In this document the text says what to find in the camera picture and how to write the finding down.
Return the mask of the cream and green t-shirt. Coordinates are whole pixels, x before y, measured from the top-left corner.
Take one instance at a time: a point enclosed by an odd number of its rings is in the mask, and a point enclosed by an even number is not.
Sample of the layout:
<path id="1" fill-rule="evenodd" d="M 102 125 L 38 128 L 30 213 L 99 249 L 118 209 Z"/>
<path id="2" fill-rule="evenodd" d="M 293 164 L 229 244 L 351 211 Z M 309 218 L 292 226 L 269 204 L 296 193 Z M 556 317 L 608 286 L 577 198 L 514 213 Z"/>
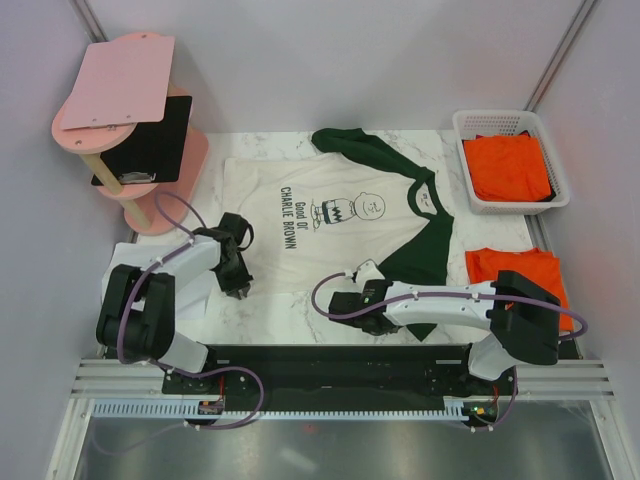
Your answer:
<path id="1" fill-rule="evenodd" d="M 326 128 L 301 160 L 229 158 L 223 208 L 244 217 L 256 295 L 311 290 L 374 261 L 388 280 L 442 286 L 454 218 L 436 173 L 361 129 Z"/>

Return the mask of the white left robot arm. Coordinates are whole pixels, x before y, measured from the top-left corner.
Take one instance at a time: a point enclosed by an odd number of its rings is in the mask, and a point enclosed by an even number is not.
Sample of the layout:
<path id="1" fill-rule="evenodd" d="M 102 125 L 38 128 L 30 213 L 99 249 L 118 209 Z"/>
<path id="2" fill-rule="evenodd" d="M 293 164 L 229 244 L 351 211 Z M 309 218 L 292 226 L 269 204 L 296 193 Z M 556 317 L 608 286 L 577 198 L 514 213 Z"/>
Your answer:
<path id="1" fill-rule="evenodd" d="M 252 243 L 253 226 L 238 214 L 225 213 L 218 226 L 199 227 L 186 241 L 159 253 L 145 252 L 135 264 L 111 270 L 96 327 L 96 339 L 115 351 L 123 364 L 149 361 L 184 375 L 198 393 L 219 382 L 209 363 L 209 348 L 176 330 L 176 297 L 204 274 L 213 274 L 221 292 L 243 299 L 253 277 L 243 259 Z"/>

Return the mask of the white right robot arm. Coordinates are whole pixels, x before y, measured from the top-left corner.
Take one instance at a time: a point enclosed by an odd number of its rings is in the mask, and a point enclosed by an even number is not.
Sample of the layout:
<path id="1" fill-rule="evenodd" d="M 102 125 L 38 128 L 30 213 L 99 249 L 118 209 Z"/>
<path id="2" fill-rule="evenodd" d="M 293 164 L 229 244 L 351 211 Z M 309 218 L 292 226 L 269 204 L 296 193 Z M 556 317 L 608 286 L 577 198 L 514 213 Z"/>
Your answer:
<path id="1" fill-rule="evenodd" d="M 513 271 L 467 286 L 420 286 L 369 279 L 359 292 L 335 292 L 321 314 L 371 335 L 428 325 L 468 327 L 486 333 L 471 344 L 458 381 L 483 392 L 518 365 L 551 366 L 559 358 L 557 297 Z"/>

